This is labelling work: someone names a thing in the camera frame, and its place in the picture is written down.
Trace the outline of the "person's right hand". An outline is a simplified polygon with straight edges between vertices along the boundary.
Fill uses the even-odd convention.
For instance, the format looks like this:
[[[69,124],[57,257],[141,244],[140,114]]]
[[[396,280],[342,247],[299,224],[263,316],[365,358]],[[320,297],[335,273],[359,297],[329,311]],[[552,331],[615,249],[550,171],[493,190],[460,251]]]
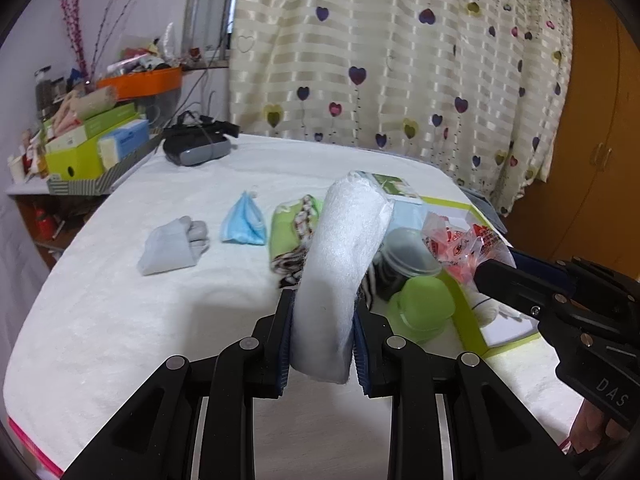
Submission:
[[[615,420],[608,419],[603,412],[587,400],[582,405],[570,428],[570,446],[577,454],[594,450],[603,437],[614,441],[625,440],[629,432]]]

